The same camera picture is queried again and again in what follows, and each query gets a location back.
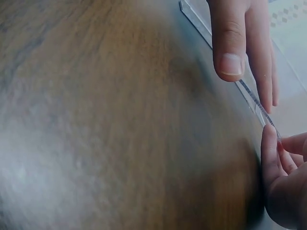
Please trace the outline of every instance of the fingernail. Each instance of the fingernail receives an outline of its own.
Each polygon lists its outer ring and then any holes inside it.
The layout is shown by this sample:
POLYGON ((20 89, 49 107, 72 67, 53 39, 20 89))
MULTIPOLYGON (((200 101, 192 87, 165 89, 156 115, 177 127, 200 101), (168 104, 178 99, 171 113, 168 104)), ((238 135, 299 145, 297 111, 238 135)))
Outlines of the fingernail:
POLYGON ((235 54, 223 54, 220 62, 220 71, 230 76, 242 74, 241 58, 235 54))

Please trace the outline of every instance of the transparent ruler edge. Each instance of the transparent ruler edge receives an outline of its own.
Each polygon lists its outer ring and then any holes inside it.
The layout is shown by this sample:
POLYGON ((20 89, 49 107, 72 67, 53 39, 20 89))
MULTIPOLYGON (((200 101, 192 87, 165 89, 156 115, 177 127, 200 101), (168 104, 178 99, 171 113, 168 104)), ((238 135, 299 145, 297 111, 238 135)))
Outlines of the transparent ruler edge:
MULTIPOLYGON (((193 24, 193 26, 196 28, 196 30, 201 34, 201 36, 204 38, 206 43, 212 49, 212 34, 210 32, 210 29, 202 22, 202 20, 199 18, 197 13, 193 10, 193 8, 185 0, 180 1, 179 5, 180 5, 181 11, 189 19, 189 21, 193 24)), ((253 93, 253 91, 251 89, 249 89, 247 84, 242 79, 235 82, 235 83, 236 83, 237 87, 239 88, 242 96, 245 98, 246 102, 248 103, 250 109, 257 115, 257 117, 260 120, 260 122, 262 123, 262 125, 266 124, 266 122, 263 118, 263 115, 264 115, 266 120, 272 126, 274 126, 275 129, 276 129, 276 126, 274 125, 272 119, 270 118, 268 113, 265 111, 265 109, 261 105, 261 103, 258 100, 258 98, 256 97, 256 95, 253 93), (240 88, 240 85, 243 86, 245 91, 251 97, 252 101, 255 103, 255 107, 258 106, 258 108, 260 109, 260 113, 256 113, 256 108, 255 108, 255 110, 252 109, 252 106, 251 106, 250 102, 248 101, 248 99, 243 94, 242 89, 240 88)), ((280 136, 278 131, 277 131, 277 137, 278 137, 278 141, 281 141, 281 136, 280 136)))

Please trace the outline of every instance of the skin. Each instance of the skin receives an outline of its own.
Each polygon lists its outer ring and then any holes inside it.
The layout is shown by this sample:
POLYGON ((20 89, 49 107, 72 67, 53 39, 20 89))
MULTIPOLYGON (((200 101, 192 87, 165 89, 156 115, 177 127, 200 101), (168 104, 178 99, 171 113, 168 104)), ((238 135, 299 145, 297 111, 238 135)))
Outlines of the skin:
POLYGON ((288 229, 307 229, 307 133, 277 143, 276 130, 267 125, 261 166, 270 217, 288 229))
POLYGON ((241 79, 247 54, 260 101, 270 113, 278 103, 278 83, 267 0, 208 0, 208 4, 216 73, 225 81, 241 79))

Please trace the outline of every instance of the wood grain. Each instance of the wood grain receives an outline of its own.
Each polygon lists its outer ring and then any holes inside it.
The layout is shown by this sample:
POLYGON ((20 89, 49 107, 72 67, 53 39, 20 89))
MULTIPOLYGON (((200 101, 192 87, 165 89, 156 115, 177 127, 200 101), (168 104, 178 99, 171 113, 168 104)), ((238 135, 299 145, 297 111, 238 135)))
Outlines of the wood grain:
POLYGON ((0 44, 0 229, 259 223, 261 126, 176 0, 1 0, 0 44))

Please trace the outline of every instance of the finger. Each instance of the finger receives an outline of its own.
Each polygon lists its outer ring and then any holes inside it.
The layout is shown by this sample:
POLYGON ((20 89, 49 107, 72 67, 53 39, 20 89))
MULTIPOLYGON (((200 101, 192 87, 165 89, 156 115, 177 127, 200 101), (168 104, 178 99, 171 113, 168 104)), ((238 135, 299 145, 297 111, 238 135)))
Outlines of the finger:
POLYGON ((268 188, 281 175, 277 165, 277 134, 271 125, 266 125, 261 141, 261 167, 264 185, 268 188))
POLYGON ((295 169, 297 169, 297 165, 293 161, 290 154, 284 149, 278 150, 278 154, 280 157, 280 162, 283 166, 283 169, 287 174, 292 173, 295 169))
POLYGON ((244 73, 245 66, 246 1, 212 0, 209 7, 215 71, 225 81, 237 81, 244 73))
POLYGON ((290 153, 290 156, 292 157, 297 167, 301 166, 304 163, 304 158, 302 155, 290 153))
POLYGON ((275 53, 273 44, 271 41, 271 59, 272 59, 272 101, 273 106, 278 105, 279 101, 279 87, 278 87, 278 76, 277 76, 277 70, 276 70, 276 61, 275 61, 275 53))
POLYGON ((261 104, 270 113, 272 107, 272 57, 268 7, 266 0, 252 2, 254 5, 246 13, 247 55, 256 80, 261 104))
POLYGON ((283 148, 294 154, 307 155, 307 133, 282 139, 283 148))
POLYGON ((280 161, 280 157, 279 157, 279 154, 278 154, 278 145, 279 145, 279 142, 277 142, 277 151, 276 151, 276 155, 277 155, 277 166, 281 172, 281 175, 283 176, 287 176, 288 174, 285 172, 285 170, 283 169, 283 166, 282 166, 282 163, 280 161))

